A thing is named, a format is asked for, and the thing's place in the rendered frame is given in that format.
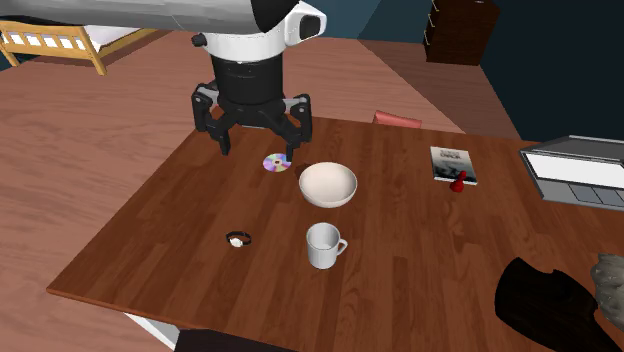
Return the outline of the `pink chair back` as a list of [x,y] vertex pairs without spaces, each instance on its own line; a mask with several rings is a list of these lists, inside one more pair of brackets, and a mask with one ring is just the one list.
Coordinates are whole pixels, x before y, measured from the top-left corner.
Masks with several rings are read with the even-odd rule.
[[398,126],[398,127],[406,127],[406,128],[415,128],[419,129],[422,127],[422,121],[407,117],[402,117],[394,114],[390,114],[387,112],[383,112],[377,110],[373,117],[373,122],[375,124],[387,125],[387,126]]

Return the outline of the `shiny compact disc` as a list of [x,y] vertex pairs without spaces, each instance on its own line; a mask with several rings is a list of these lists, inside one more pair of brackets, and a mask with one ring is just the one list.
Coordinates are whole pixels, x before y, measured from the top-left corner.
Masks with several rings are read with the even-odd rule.
[[291,163],[287,160],[287,156],[283,153],[273,153],[263,160],[265,170],[273,173],[279,173],[287,170]]

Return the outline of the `dark brown chest of drawers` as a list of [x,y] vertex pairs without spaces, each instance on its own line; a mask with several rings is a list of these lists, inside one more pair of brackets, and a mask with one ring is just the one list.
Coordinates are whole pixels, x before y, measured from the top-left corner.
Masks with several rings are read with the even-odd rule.
[[493,0],[431,0],[426,61],[478,66],[499,14]]

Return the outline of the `brown wooden table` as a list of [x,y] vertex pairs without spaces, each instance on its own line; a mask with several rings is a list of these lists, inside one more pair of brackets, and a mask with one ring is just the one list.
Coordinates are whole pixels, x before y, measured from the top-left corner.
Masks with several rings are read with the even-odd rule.
[[[318,118],[281,173],[262,166],[283,145],[272,132],[231,140],[222,155],[190,134],[49,292],[301,352],[541,352],[495,314],[506,265],[591,287],[599,253],[624,255],[624,212],[544,201],[515,140]],[[468,151],[478,184],[435,180],[431,146]],[[356,175],[345,205],[304,199],[319,162]],[[320,222],[348,242],[325,270],[307,253]],[[252,243],[231,246],[231,231]]]

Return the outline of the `black rounded object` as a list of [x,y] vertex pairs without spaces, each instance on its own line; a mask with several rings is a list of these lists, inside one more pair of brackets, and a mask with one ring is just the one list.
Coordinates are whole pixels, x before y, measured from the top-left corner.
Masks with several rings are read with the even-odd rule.
[[512,329],[555,352],[624,352],[596,322],[592,294],[560,270],[510,261],[495,291],[495,313]]

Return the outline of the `grey book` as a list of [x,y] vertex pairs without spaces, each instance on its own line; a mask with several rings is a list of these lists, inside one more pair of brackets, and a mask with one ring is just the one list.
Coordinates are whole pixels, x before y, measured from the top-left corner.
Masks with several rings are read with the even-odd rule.
[[431,146],[430,153],[435,180],[453,182],[464,171],[466,173],[465,184],[478,184],[468,151]]

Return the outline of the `white mug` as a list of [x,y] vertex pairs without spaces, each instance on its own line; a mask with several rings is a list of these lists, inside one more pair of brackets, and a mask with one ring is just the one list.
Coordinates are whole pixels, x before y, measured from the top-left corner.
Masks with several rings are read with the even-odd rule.
[[320,270],[331,268],[348,246],[338,228],[326,222],[312,225],[307,230],[306,242],[308,260]]

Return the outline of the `cream bowl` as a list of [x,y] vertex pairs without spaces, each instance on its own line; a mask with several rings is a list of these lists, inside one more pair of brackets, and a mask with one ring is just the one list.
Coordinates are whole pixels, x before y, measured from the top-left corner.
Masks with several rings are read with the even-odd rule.
[[348,203],[356,193],[358,180],[346,166],[319,162],[307,167],[299,177],[305,200],[321,208],[337,208]]

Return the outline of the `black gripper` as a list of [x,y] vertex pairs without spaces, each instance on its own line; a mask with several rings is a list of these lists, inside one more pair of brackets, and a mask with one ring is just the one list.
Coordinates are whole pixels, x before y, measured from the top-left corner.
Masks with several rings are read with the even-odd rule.
[[312,138],[311,99],[302,93],[291,99],[283,94],[283,55],[238,63],[211,56],[215,81],[200,83],[191,96],[195,129],[208,132],[219,143],[221,153],[231,149],[229,129],[236,124],[233,114],[224,112],[214,119],[211,108],[220,99],[235,105],[266,105],[265,119],[275,134],[286,141],[286,160],[291,162],[294,150]]

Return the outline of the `light wooden bed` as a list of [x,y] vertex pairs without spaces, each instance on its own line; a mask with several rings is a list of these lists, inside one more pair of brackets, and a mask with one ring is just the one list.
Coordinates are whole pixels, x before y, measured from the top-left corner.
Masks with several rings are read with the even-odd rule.
[[89,61],[100,76],[107,74],[102,59],[153,33],[157,29],[111,26],[35,25],[0,20],[0,51],[13,67],[16,54]]

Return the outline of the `grey rough object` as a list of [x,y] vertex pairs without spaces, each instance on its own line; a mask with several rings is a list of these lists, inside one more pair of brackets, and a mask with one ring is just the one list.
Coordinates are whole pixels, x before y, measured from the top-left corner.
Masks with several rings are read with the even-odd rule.
[[624,332],[624,257],[599,253],[590,270],[595,299],[604,317]]

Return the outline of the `grey laptop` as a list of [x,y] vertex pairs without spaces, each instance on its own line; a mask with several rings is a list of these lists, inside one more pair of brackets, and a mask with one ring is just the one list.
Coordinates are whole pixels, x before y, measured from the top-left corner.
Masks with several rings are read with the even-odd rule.
[[543,200],[624,212],[624,141],[569,135],[519,154]]

